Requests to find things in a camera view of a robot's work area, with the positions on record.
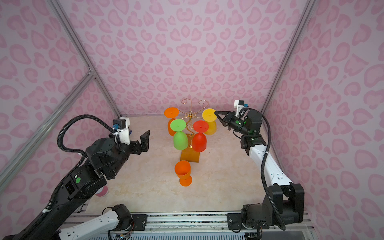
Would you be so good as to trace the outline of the yellow wine glass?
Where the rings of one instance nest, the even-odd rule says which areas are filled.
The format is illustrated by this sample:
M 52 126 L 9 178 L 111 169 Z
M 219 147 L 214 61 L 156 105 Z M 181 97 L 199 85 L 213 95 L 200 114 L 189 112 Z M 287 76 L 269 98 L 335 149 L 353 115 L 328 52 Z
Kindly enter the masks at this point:
M 217 116 L 215 115 L 214 109 L 205 109 L 203 111 L 202 117 L 205 122 L 208 123 L 209 129 L 205 132 L 206 135 L 213 135 L 217 131 Z

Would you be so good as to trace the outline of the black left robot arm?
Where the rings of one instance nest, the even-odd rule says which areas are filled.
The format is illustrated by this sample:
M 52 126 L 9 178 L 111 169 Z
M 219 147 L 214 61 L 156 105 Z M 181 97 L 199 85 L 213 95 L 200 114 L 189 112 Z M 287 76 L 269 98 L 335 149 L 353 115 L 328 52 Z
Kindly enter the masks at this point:
M 69 128 L 83 119 L 91 119 L 110 134 L 96 140 L 86 150 L 71 149 L 64 145 L 64 137 Z M 140 140 L 130 140 L 130 120 L 117 118 L 109 126 L 93 115 L 79 115 L 68 121 L 60 130 L 57 145 L 66 153 L 81 155 L 79 162 L 63 177 L 54 189 L 47 206 L 38 216 L 16 235 L 8 235 L 6 240 L 87 240 L 100 233 L 134 229 L 134 219 L 123 204 L 110 208 L 106 214 L 76 227 L 61 229 L 69 216 L 98 190 L 116 178 L 130 155 L 140 155 L 149 150 L 150 131 L 141 135 Z

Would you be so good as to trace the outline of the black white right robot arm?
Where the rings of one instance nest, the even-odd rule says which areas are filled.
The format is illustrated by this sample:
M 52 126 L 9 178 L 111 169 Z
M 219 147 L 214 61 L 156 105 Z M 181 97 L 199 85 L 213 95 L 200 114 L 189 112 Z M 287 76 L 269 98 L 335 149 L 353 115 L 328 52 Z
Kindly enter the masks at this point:
M 221 124 L 234 133 L 239 133 L 241 148 L 260 170 L 265 197 L 260 204 L 244 205 L 241 223 L 235 230 L 277 226 L 286 230 L 288 225 L 304 220 L 305 190 L 295 184 L 270 155 L 272 143 L 271 126 L 267 118 L 255 109 L 216 111 Z

